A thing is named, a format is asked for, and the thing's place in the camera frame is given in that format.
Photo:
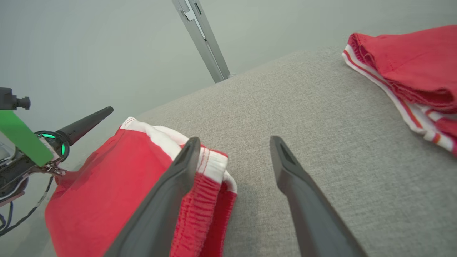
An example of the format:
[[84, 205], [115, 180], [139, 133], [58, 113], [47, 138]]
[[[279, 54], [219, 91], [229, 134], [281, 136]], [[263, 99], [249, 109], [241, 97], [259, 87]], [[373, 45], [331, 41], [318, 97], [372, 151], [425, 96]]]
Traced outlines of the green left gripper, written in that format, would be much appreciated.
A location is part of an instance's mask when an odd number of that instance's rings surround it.
[[56, 132], [32, 130], [13, 112], [1, 111], [1, 133], [15, 150], [1, 160], [1, 206], [25, 193], [29, 177], [34, 173], [65, 175], [59, 164], [70, 154], [70, 146], [85, 136], [114, 111], [105, 107]]

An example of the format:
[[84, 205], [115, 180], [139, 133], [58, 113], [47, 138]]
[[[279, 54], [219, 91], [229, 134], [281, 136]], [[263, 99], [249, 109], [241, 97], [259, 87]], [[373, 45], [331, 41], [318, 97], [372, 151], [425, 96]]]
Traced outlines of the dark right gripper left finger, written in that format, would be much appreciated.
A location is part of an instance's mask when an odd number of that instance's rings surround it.
[[106, 257], [168, 257], [181, 202], [193, 187], [200, 140], [190, 138], [144, 198]]

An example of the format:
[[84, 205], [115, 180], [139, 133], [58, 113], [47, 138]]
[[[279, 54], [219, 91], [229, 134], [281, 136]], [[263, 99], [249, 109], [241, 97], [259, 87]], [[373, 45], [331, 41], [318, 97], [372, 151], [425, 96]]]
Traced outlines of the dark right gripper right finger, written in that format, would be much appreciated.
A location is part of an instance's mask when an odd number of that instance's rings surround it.
[[279, 136], [271, 136], [270, 153], [279, 190], [287, 197], [302, 257], [366, 257], [312, 177]]

